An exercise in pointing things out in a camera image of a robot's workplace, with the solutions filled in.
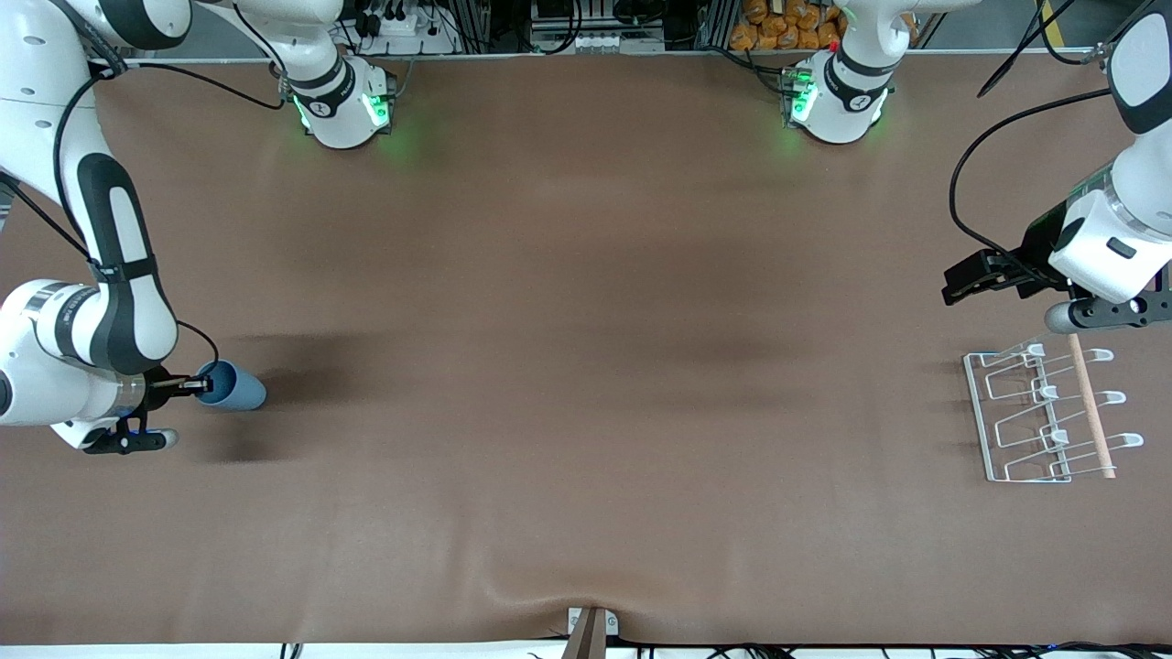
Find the black cable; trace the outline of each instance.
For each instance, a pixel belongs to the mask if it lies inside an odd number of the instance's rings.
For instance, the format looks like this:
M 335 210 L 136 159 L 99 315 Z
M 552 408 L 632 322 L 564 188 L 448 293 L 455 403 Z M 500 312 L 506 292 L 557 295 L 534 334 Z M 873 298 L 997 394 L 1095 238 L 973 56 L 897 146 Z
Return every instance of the black cable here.
M 428 6 L 431 7 L 431 12 L 430 12 L 430 15 L 428 18 L 430 18 L 432 22 L 435 22 L 436 14 L 438 14 L 440 19 L 444 22 L 444 25 L 447 25 L 454 32 L 456 32 L 456 34 L 458 34 L 461 36 L 461 39 L 463 39 L 464 41 L 475 43 L 477 46 L 477 49 L 479 49 L 481 47 L 485 47 L 485 46 L 486 47 L 491 47 L 492 46 L 491 41 L 484 41 L 483 39 L 477 39 L 475 36 L 469 36 L 468 33 L 465 33 L 463 29 L 461 29 L 461 27 L 458 25 L 458 21 L 448 20 L 448 14 L 443 13 L 442 11 L 440 11 L 440 8 L 436 7 L 435 1 L 430 2 Z
M 781 87 L 775 86 L 772 82 L 769 82 L 769 79 L 764 77 L 764 74 L 762 74 L 761 72 L 763 67 L 758 67 L 757 64 L 752 63 L 752 55 L 748 50 L 744 52 L 744 57 L 745 60 L 749 61 L 749 66 L 752 67 L 752 73 L 757 76 L 757 81 L 761 82 L 765 87 L 765 89 L 769 89 L 770 91 L 777 94 L 778 96 L 785 95 L 785 93 L 782 91 Z
M 1047 0 L 1037 0 L 1038 8 L 1041 8 L 1045 4 L 1045 1 Z M 1047 32 L 1044 29 L 1042 30 L 1042 45 L 1045 46 L 1045 52 L 1049 53 L 1050 56 L 1054 57 L 1055 60 L 1057 60 L 1057 61 L 1059 61 L 1059 62 L 1062 62 L 1062 63 L 1064 63 L 1067 66 L 1072 66 L 1072 67 L 1081 67 L 1081 66 L 1083 66 L 1083 61 L 1082 60 L 1072 60 L 1070 57 L 1065 57 L 1062 54 L 1059 54 L 1057 50 L 1055 50 L 1054 46 L 1050 43 L 1050 35 L 1047 34 Z
M 557 55 L 558 53 L 561 53 L 566 48 L 570 48 L 571 46 L 574 45 L 575 41 L 578 41 L 578 36 L 582 33 L 582 15 L 585 13 L 582 12 L 582 0 L 574 0 L 574 9 L 578 11 L 578 26 L 574 27 L 574 12 L 571 11 L 570 20 L 567 21 L 566 25 L 566 29 L 568 30 L 566 33 L 566 39 L 563 40 L 561 45 L 559 45 L 557 48 L 546 53 L 546 55 Z
M 984 246 L 994 250 L 995 252 L 997 252 L 997 254 L 1000 254 L 1007 261 L 1009 261 L 1014 266 L 1018 267 L 1022 272 L 1029 274 L 1035 280 L 1037 280 L 1040 283 L 1043 283 L 1043 284 L 1047 284 L 1047 285 L 1052 285 L 1052 286 L 1065 286 L 1065 284 L 1063 281 L 1057 281 L 1054 278 L 1051 278 L 1051 277 L 1042 273 L 1037 269 L 1035 269 L 1033 266 L 1026 265 L 1024 263 L 1022 263 L 1021 260 L 1018 260 L 1017 257 L 1015 257 L 1013 253 L 1010 253 L 1009 250 L 1002 247 L 997 243 L 994 243 L 992 239 L 986 238 L 984 236 L 982 236 L 982 235 L 977 233 L 976 231 L 969 229 L 968 225 L 966 225 L 960 219 L 960 216 L 956 213 L 956 182 L 960 181 L 960 172 L 961 172 L 961 170 L 965 169 L 965 163 L 968 162 L 968 158 L 973 155 L 973 152 L 976 150 L 976 148 L 980 147 L 982 142 L 984 142 L 990 136 L 993 136 L 993 134 L 995 134 L 996 131 L 1001 130 L 1002 128 L 1009 125 L 1010 123 L 1014 123 L 1014 122 L 1016 122 L 1018 120 L 1023 120 L 1023 118 L 1029 117 L 1029 116 L 1034 116 L 1034 115 L 1040 114 L 1040 113 L 1044 113 L 1047 110 L 1052 110 L 1055 108 L 1061 108 L 1063 106 L 1070 106 L 1070 104 L 1078 103 L 1078 102 L 1082 102 L 1082 101 L 1089 101 L 1091 98 L 1099 98 L 1102 96 L 1110 96 L 1110 95 L 1111 95 L 1111 90 L 1110 89 L 1099 89 L 1099 90 L 1096 90 L 1096 91 L 1085 91 L 1083 94 L 1075 94 L 1074 96 L 1067 96 L 1065 98 L 1058 98 L 1057 101 L 1050 101 L 1048 103 L 1042 103 L 1041 106 L 1035 106 L 1033 108 L 1029 108 L 1027 110 L 1022 110 L 1020 113 L 1016 113 L 1014 115 L 1010 115 L 1010 116 L 1008 116 L 1008 117 L 999 121 L 997 123 L 993 124 L 992 128 L 987 129 L 984 133 L 982 133 L 980 136 L 977 136 L 977 138 L 974 140 L 973 143 L 969 144 L 967 149 L 965 149 L 965 152 L 961 154 L 960 159 L 956 162 L 956 169 L 953 170 L 952 181 L 948 183 L 948 212 L 952 215 L 953 224 L 955 224 L 956 227 L 960 229 L 966 236 L 968 236 L 969 238 L 973 238 L 974 240 L 981 243 L 982 245 L 984 245 Z
M 21 202 L 25 202 L 25 205 L 33 209 L 33 212 L 35 212 L 38 217 L 45 220 L 45 223 L 48 224 L 50 229 L 56 231 L 57 236 L 61 236 L 62 239 L 69 243 L 69 245 L 71 245 L 73 249 L 77 250 L 77 252 L 82 257 L 87 259 L 89 258 L 89 251 L 87 251 L 86 247 L 81 243 L 79 243 L 76 238 L 70 236 L 69 232 L 64 230 L 64 227 L 57 224 L 57 222 L 53 219 L 53 217 L 49 216 L 49 213 L 45 212 L 45 209 L 42 209 L 36 202 L 34 202 L 32 197 L 29 197 L 23 190 L 21 190 L 20 185 L 15 183 L 14 179 L 12 179 L 7 174 L 0 174 L 0 183 L 4 183 L 6 188 L 11 189 L 13 195 L 16 195 Z
M 183 320 L 176 320 L 175 324 L 178 325 L 179 327 L 186 327 L 191 332 L 196 333 L 196 335 L 198 335 L 200 339 L 203 339 L 207 344 L 207 347 L 210 347 L 212 349 L 212 361 L 211 361 L 211 364 L 207 365 L 207 368 L 204 368 L 205 373 L 211 373 L 211 371 L 213 368 L 216 368 L 217 366 L 219 366 L 219 361 L 220 361 L 219 360 L 219 346 L 216 345 L 216 341 L 213 341 L 211 337 L 209 337 L 203 330 L 200 330 L 199 327 L 196 327 L 195 325 L 192 325 L 190 322 L 185 322 Z
M 948 18 L 948 12 L 940 14 L 940 18 L 936 19 L 936 22 L 932 23 L 932 29 L 926 35 L 920 36 L 920 42 L 915 47 L 921 50 L 924 48 L 927 48 L 928 42 L 932 41 L 932 38 L 936 35 L 936 32 L 940 29 L 940 25 L 943 23 L 945 19 L 947 18 Z
M 224 91 L 227 91 L 229 94 L 232 94 L 234 96 L 244 98 L 245 101 L 248 101 L 250 103 L 255 103 L 255 104 L 260 106 L 261 108 L 265 108 L 266 110 L 279 110 L 279 109 L 281 109 L 281 108 L 285 107 L 285 100 L 284 98 L 280 102 L 275 103 L 275 104 L 268 103 L 268 102 L 261 101 L 260 98 L 257 98 L 254 96 L 250 96 L 250 95 L 245 94 L 244 91 L 240 91 L 239 89 L 233 89 L 232 87 L 229 87 L 227 84 L 224 84 L 223 82 L 220 82 L 218 80 L 207 77 L 206 75 L 203 75 L 203 74 L 198 74 L 198 73 L 196 73 L 193 70 L 188 70 L 188 69 L 183 69 L 183 68 L 179 68 L 179 67 L 172 67 L 171 64 L 159 64 L 159 63 L 155 63 L 155 62 L 138 62 L 135 66 L 137 66 L 138 68 L 144 68 L 144 69 L 163 69 L 163 70 L 180 73 L 180 74 L 186 75 L 189 77 L 193 77 L 196 80 L 202 80 L 203 82 L 206 82 L 207 84 L 211 84 L 213 87 L 218 87 L 218 88 L 223 89 Z
M 782 69 L 779 67 L 763 67 L 759 64 L 754 64 L 751 61 L 742 60 L 741 57 L 737 57 L 735 54 L 732 54 L 731 50 L 721 48 L 720 46 L 701 46 L 699 50 L 711 50 L 714 53 L 720 53 L 721 55 L 724 55 L 724 59 L 727 59 L 728 61 L 732 62 L 734 64 L 743 69 L 756 70 L 759 73 L 769 73 L 774 75 L 781 75 L 782 73 Z M 747 57 L 750 57 L 748 50 L 745 50 L 744 53 Z
M 87 91 L 94 88 L 100 81 L 107 79 L 109 70 L 103 70 L 94 74 L 93 77 L 87 80 L 81 87 L 74 91 L 74 95 L 66 103 L 64 109 L 61 111 L 61 118 L 57 120 L 57 130 L 53 135 L 53 179 L 57 186 L 57 198 L 61 201 L 61 210 L 66 213 L 66 219 L 69 222 L 69 226 L 77 233 L 77 236 L 84 236 L 81 231 L 81 226 L 77 225 L 77 218 L 74 217 L 73 209 L 69 205 L 69 199 L 66 197 L 66 183 L 64 177 L 61 175 L 61 143 L 66 134 L 66 124 L 69 123 L 69 115 L 73 114 L 74 108 L 81 102 L 82 96 Z
M 339 21 L 338 21 L 338 25 L 339 25 L 339 26 L 341 26 L 341 28 L 342 28 L 342 34 L 345 34 L 345 35 L 346 35 L 346 43 L 348 43 L 348 45 L 349 45 L 349 47 L 350 47 L 350 54 L 353 54 L 353 55 L 357 55 L 357 54 L 359 54 L 359 47 L 357 47 L 357 46 L 355 46 L 355 45 L 354 45 L 354 40 L 353 40 L 353 39 L 350 39 L 350 28 L 349 28 L 349 27 L 347 27 L 347 26 L 346 26 L 346 22 L 345 22 L 345 21 L 341 21 L 341 20 L 339 20 Z
M 524 7 L 525 5 L 526 5 L 525 0 L 517 0 L 516 2 L 513 2 L 513 21 L 512 21 L 512 23 L 513 23 L 513 34 L 517 36 L 517 46 L 518 47 L 524 47 L 530 53 L 543 53 L 545 55 L 557 55 L 558 53 L 561 53 L 566 48 L 570 48 L 571 46 L 573 46 L 574 41 L 578 40 L 578 36 L 581 35 L 581 32 L 582 32 L 582 18 L 584 18 L 585 12 L 582 12 L 582 2 L 581 2 L 581 0 L 574 0 L 573 8 L 570 11 L 570 16 L 567 18 L 567 21 L 566 21 L 567 22 L 567 25 L 566 25 L 566 30 L 567 30 L 566 32 L 566 38 L 563 39 L 561 43 L 559 43 L 558 47 L 554 48 L 553 50 L 550 50 L 547 53 L 544 52 L 544 50 L 541 50 L 540 48 L 533 46 L 533 43 L 529 39 L 526 39 L 524 36 L 523 32 L 522 32 L 527 19 L 523 18 L 520 22 L 517 21 L 517 16 L 518 16 L 517 8 L 518 7 Z M 577 13 L 578 13 L 578 25 L 577 25 L 577 27 L 574 26 L 574 9 L 577 9 Z
M 1001 79 L 1009 73 L 1009 69 L 1014 68 L 1014 64 L 1017 63 L 1017 57 L 1026 50 L 1026 48 L 1029 47 L 1030 42 L 1037 39 L 1038 35 L 1045 34 L 1045 28 L 1050 27 L 1050 23 L 1058 20 L 1058 16 L 1061 16 L 1062 13 L 1069 9 L 1074 4 L 1075 0 L 1067 0 L 1062 4 L 1062 6 L 1055 9 L 1052 14 L 1050 14 L 1050 18 L 1042 21 L 1036 29 L 1030 32 L 1030 27 L 1033 27 L 1036 21 L 1041 20 L 1042 16 L 1042 5 L 1038 5 L 1037 12 L 1034 14 L 1034 19 L 1030 20 L 1029 26 L 1026 28 L 1026 34 L 1022 35 L 1022 40 L 1017 43 L 1017 47 L 1014 48 L 1014 52 L 1006 57 L 1003 62 L 1001 62 L 1001 66 L 999 66 L 996 70 L 993 72 L 989 80 L 984 81 L 984 84 L 981 87 L 981 90 L 977 91 L 976 97 L 980 98 L 992 91 L 993 88 L 1001 82 Z
M 278 64 L 280 64 L 281 74 L 288 75 L 289 69 L 285 67 L 285 60 L 281 60 L 281 56 L 273 48 L 273 45 L 270 43 L 268 40 L 264 38 L 264 35 L 257 32 L 257 28 L 252 27 L 252 23 L 248 22 L 248 19 L 244 18 L 244 14 L 240 12 L 240 6 L 237 5 L 236 2 L 232 2 L 232 9 L 236 11 L 236 18 L 240 19 L 240 22 L 244 23 L 244 27 L 248 28 L 248 32 L 251 32 L 253 36 L 259 39 L 260 42 L 265 45 L 265 48 L 268 48 L 268 52 L 273 55 L 273 59 L 277 60 Z

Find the metal bracket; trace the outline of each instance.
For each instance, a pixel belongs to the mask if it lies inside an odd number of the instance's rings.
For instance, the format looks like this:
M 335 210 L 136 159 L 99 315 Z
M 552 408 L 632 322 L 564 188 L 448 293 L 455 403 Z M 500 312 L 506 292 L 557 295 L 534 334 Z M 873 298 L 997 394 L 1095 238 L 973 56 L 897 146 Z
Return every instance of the metal bracket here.
M 619 636 L 619 617 L 605 609 L 571 609 L 561 659 L 606 659 L 606 638 Z
M 600 609 L 600 613 L 605 616 L 606 620 L 606 636 L 619 636 L 619 617 L 607 611 L 606 609 Z M 580 607 L 571 607 L 566 620 L 566 633 L 574 633 L 574 627 L 578 626 L 578 620 L 581 618 L 582 610 Z

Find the wooden dowel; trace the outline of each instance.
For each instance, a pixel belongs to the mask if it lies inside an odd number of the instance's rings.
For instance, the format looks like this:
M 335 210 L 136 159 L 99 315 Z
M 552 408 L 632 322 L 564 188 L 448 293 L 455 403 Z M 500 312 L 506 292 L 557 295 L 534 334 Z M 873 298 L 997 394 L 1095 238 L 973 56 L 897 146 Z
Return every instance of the wooden dowel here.
M 1091 439 L 1095 441 L 1095 454 L 1099 460 L 1104 478 L 1115 478 L 1115 466 L 1111 464 L 1111 449 L 1106 446 L 1106 433 L 1103 432 L 1103 420 L 1098 415 L 1098 403 L 1095 389 L 1091 388 L 1091 376 L 1086 373 L 1086 360 L 1083 358 L 1083 344 L 1078 334 L 1068 334 L 1070 358 L 1075 362 L 1075 375 L 1078 376 L 1078 392 L 1083 396 L 1083 408 L 1086 409 L 1086 423 L 1091 427 Z

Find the white robotic arm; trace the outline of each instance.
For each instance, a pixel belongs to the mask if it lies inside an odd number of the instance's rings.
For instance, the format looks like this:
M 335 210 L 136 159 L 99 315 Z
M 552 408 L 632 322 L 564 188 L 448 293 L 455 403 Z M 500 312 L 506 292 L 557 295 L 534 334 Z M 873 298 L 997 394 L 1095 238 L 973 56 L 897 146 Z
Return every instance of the white robotic arm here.
M 786 115 L 810 135 L 832 144 L 866 134 L 887 98 L 887 82 L 907 53 L 911 33 L 902 15 L 950 12 L 981 0 L 834 0 L 847 16 L 837 50 L 819 50 L 797 64 L 810 69 L 809 91 L 788 98 Z
M 96 286 L 38 279 L 0 306 L 0 426 L 49 424 L 90 453 L 165 448 L 131 430 L 192 379 L 162 368 L 177 339 L 142 206 L 102 136 L 79 33 L 135 48 L 177 43 L 189 0 L 5 0 L 0 8 L 0 182 L 71 211 Z M 197 387 L 206 383 L 195 382 Z
M 1051 281 L 981 250 L 945 273 L 946 304 L 986 290 L 1044 288 L 1071 300 L 1047 313 L 1054 332 L 1172 320 L 1172 1 L 1157 0 L 1119 36 L 1106 73 L 1136 141 L 1030 224 L 1011 254 Z M 1149 288 L 1154 280 L 1156 285 Z
M 329 35 L 342 0 L 197 1 L 284 69 L 301 122 L 326 147 L 357 147 L 390 125 L 394 89 L 387 72 L 343 57 Z

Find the table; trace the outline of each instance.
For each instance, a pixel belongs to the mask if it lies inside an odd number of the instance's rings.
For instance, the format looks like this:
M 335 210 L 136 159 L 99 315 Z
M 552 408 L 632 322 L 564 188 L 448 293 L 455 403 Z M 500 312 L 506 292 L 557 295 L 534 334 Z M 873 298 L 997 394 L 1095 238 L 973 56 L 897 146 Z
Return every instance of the table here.
M 976 249 L 948 176 L 1104 84 L 1023 56 L 976 101 L 996 62 L 908 57 L 838 148 L 709 56 L 421 62 L 348 152 L 165 72 L 102 84 L 172 306 L 271 402 L 173 402 L 180 443 L 129 457 L 0 429 L 0 641 L 544 637 L 582 604 L 657 643 L 1166 641 L 1166 328 L 1085 340 L 1149 439 L 1117 481 L 983 480 L 960 356 L 1058 298 L 941 304 Z M 1110 101 L 1015 124 L 961 212 L 1016 240 L 1129 140 Z M 2 243 L 0 291 L 87 277 L 25 210 Z

